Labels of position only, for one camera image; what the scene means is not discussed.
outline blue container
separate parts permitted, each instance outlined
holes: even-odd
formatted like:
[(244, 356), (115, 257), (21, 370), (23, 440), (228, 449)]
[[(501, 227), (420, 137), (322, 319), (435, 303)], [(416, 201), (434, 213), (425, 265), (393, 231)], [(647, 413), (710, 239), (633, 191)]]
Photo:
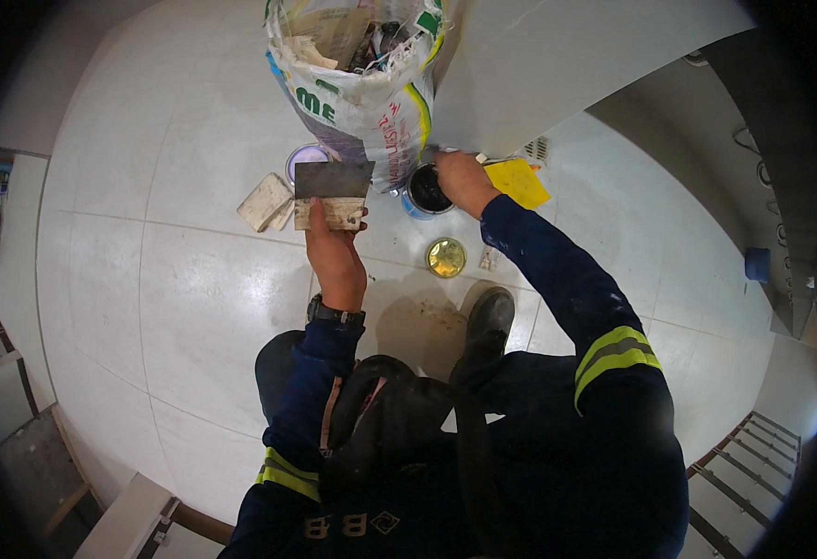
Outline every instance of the blue container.
[(402, 189), (402, 195), (400, 195), (400, 198), (402, 199), (402, 209), (406, 210), (406, 213), (413, 218), (420, 219), (421, 221), (430, 221), (431, 219), (436, 218), (436, 214), (428, 214), (424, 210), (412, 204), (411, 199), (409, 198), (408, 188)]
[(768, 249), (749, 247), (744, 253), (744, 274), (748, 279), (756, 280), (761, 284), (768, 284), (771, 261), (772, 252)]

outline paint can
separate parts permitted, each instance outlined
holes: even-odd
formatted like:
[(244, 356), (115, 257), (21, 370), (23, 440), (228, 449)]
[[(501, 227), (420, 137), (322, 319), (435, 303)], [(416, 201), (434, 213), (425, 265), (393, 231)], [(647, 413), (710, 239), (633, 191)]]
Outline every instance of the paint can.
[(284, 165), (284, 176), (288, 183), (294, 186), (294, 165), (297, 163), (314, 163), (331, 161), (331, 154), (319, 144), (305, 144), (300, 146), (288, 156), (288, 162)]
[(437, 239), (425, 253), (427, 269), (443, 278), (455, 277), (468, 262), (468, 254), (458, 240)]
[(402, 207), (415, 219), (427, 221), (448, 212), (454, 204), (440, 189), (433, 163), (419, 166), (402, 191)]

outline black work boot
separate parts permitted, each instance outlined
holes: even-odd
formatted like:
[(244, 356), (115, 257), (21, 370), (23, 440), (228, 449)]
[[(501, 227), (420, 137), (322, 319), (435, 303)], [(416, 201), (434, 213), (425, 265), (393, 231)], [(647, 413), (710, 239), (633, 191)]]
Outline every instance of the black work boot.
[(449, 384), (473, 393), (496, 374), (513, 321), (511, 292), (499, 286), (483, 292), (471, 308), (465, 351), (452, 370)]
[(503, 333), (497, 336), (502, 340), (499, 354), (505, 352), (505, 344), (508, 342), (508, 334), (511, 332), (511, 323), (514, 322), (514, 296), (507, 289), (501, 286), (490, 287), (480, 295), (474, 307), (470, 310), (468, 317), (468, 334), (466, 347), (482, 341), (486, 335), (492, 331)]

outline black bag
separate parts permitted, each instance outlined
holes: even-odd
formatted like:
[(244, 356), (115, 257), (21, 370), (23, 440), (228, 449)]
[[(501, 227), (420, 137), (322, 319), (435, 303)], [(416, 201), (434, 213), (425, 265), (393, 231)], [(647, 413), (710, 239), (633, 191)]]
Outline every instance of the black bag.
[[(338, 379), (332, 397), (322, 434), (328, 456), (319, 475), (323, 504), (360, 493), (412, 464), (457, 460), (461, 497), (483, 552), (527, 554), (528, 539), (495, 486), (483, 408), (470, 392), (374, 355), (359, 363), (345, 384)], [(457, 436), (441, 430), (452, 408)]]

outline jacket sleeve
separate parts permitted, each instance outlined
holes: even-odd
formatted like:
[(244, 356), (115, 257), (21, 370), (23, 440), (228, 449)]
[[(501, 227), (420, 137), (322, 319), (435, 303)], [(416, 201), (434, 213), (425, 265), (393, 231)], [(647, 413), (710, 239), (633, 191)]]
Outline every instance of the jacket sleeve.
[(662, 399), (669, 397), (641, 321), (610, 274), (587, 252), (506, 195), (486, 206), (480, 230), (483, 242), (517, 264), (576, 345), (573, 403), (579, 415), (629, 413), (645, 404), (634, 397), (637, 390), (618, 393), (621, 386), (653, 387)]
[(294, 346), (294, 372), (280, 409), (263, 434), (266, 459), (238, 511), (238, 523), (220, 557), (275, 557), (317, 510), (319, 442), (325, 405), (336, 376), (353, 369), (364, 328), (343, 329), (313, 320)]

